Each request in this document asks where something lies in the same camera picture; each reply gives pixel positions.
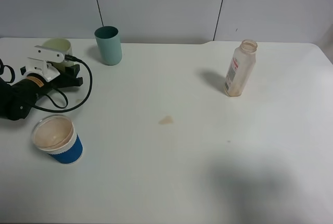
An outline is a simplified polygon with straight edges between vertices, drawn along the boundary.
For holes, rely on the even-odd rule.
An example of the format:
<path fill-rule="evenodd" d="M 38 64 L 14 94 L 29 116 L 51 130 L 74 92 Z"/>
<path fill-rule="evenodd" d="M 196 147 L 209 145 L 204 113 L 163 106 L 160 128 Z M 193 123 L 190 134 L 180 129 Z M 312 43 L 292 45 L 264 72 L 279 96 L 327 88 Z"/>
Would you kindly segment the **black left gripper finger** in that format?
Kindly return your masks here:
<path fill-rule="evenodd" d="M 80 65 L 75 64 L 72 66 L 65 66 L 64 67 L 64 74 L 71 78 L 77 78 L 78 73 L 80 72 Z"/>
<path fill-rule="evenodd" d="M 73 78 L 73 77 L 59 77 L 56 78 L 56 88 L 78 88 L 83 84 L 83 78 Z"/>

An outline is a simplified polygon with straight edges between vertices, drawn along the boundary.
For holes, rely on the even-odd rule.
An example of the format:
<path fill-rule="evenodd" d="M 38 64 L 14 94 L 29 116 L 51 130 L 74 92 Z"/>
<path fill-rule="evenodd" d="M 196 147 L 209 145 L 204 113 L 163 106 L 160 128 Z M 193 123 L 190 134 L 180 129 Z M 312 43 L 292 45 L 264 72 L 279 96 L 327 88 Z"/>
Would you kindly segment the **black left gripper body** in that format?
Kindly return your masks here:
<path fill-rule="evenodd" d="M 62 73 L 51 81 L 47 81 L 40 74 L 28 73 L 25 67 L 20 68 L 23 79 L 19 81 L 19 94 L 23 96 L 42 96 L 58 88 Z"/>

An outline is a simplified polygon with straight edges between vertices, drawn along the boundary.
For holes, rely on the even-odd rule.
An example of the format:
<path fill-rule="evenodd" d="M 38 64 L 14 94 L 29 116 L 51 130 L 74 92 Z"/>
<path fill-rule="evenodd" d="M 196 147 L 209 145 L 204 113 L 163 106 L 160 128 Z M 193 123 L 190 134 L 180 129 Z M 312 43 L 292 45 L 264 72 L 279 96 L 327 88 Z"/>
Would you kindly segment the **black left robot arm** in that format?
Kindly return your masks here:
<path fill-rule="evenodd" d="M 17 83 L 14 83 L 16 75 L 14 69 L 3 64 L 1 62 L 1 74 L 4 73 L 4 69 L 8 68 L 11 74 L 9 81 L 1 79 L 1 118 L 16 121 L 25 119 L 30 113 L 31 109 L 37 109 L 47 113 L 68 113 L 79 107 L 81 107 L 89 98 L 93 87 L 93 76 L 89 66 L 82 60 L 70 56 L 71 61 L 77 61 L 78 63 L 65 67 L 64 70 L 56 68 L 59 72 L 59 76 L 51 81 L 46 81 L 40 74 L 33 72 L 27 74 L 26 77 Z M 68 108 L 69 100 L 65 93 L 61 91 L 63 88 L 80 87 L 83 84 L 83 78 L 78 77 L 80 71 L 80 65 L 83 64 L 89 73 L 89 89 L 85 98 L 75 105 Z M 60 106 L 49 96 L 49 93 L 54 90 L 63 96 L 65 105 Z M 42 97 L 47 97 L 55 109 L 47 109 L 41 106 L 37 106 L 36 103 Z"/>

